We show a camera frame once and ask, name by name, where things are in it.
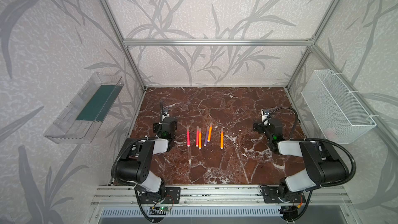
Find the pink marker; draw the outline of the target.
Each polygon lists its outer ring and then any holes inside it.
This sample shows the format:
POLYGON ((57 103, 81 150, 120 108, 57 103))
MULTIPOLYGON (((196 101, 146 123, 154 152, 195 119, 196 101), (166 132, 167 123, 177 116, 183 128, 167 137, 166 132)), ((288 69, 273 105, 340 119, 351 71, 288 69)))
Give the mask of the pink marker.
POLYGON ((186 127, 186 135, 187 135, 187 147, 190 147, 190 130, 189 130, 189 126, 186 127))
POLYGON ((196 147, 199 147, 199 126, 196 127, 196 139, 195 139, 195 145, 196 147))

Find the orange marker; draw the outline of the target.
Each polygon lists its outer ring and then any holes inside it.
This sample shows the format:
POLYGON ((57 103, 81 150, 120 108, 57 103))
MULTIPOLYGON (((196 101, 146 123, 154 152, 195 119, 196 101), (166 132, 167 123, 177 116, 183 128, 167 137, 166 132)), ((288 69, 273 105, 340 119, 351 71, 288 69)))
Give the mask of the orange marker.
POLYGON ((199 128, 199 149, 202 149, 202 129, 199 128))
POLYGON ((211 122, 210 126, 209 126, 209 130, 208 130, 207 142, 210 142, 210 140, 211 140, 212 127, 213 127, 213 123, 211 122))

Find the purple marker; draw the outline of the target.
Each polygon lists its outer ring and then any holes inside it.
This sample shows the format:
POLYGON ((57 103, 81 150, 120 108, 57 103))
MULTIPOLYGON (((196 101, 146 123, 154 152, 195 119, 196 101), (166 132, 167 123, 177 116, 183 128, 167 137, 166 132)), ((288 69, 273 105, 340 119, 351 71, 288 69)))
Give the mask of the purple marker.
POLYGON ((205 135, 205 141, 204 141, 205 147, 207 146, 207 143, 208 143, 209 129, 210 129, 210 126, 208 126, 206 129, 206 135, 205 135))

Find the orange marker diagonal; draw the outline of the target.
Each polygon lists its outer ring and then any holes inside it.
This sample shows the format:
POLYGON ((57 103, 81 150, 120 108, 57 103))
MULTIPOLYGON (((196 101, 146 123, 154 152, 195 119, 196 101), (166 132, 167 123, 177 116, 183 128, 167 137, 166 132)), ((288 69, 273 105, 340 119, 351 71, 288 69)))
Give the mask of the orange marker diagonal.
POLYGON ((220 131, 220 149, 224 149, 224 130, 221 128, 220 131))

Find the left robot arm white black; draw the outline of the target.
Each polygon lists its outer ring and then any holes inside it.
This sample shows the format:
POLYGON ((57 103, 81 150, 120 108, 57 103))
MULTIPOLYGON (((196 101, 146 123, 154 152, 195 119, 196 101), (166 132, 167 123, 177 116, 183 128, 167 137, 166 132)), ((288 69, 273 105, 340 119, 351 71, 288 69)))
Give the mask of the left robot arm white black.
POLYGON ((152 156, 171 151, 175 144, 177 119, 165 117, 155 123, 155 136, 128 138, 111 169, 112 178, 121 185, 133 186, 138 192, 165 195, 164 180, 150 171, 152 156))

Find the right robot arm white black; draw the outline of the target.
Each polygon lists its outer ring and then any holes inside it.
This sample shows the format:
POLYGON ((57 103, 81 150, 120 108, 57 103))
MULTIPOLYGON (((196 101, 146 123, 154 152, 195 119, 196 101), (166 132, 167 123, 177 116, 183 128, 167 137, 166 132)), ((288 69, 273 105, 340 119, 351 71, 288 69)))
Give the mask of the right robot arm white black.
POLYGON ((283 127, 277 119, 265 118, 262 122, 255 122, 253 129, 265 135, 272 152, 300 157, 304 161, 305 169, 281 180, 278 186, 281 197, 343 185, 356 174, 353 155, 338 143, 319 138, 284 140, 283 127))

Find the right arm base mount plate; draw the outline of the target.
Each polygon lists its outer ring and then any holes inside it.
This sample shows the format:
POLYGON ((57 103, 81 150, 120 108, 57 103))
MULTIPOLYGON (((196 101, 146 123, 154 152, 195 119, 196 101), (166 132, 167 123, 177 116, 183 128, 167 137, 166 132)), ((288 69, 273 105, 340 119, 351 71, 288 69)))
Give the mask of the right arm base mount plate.
POLYGON ((290 192, 285 191, 279 186, 260 186, 260 194, 263 197, 264 203, 267 204, 292 204, 301 205, 306 203, 305 195, 302 191, 290 192))

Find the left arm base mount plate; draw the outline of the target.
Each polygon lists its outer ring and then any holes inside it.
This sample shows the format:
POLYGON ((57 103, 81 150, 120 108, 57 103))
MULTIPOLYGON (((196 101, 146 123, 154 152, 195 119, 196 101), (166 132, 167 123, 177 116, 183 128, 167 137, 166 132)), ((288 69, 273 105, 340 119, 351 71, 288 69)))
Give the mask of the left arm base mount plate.
POLYGON ((165 187, 161 188, 157 193, 153 192, 138 192, 141 204, 178 204, 181 196, 180 187, 165 187))

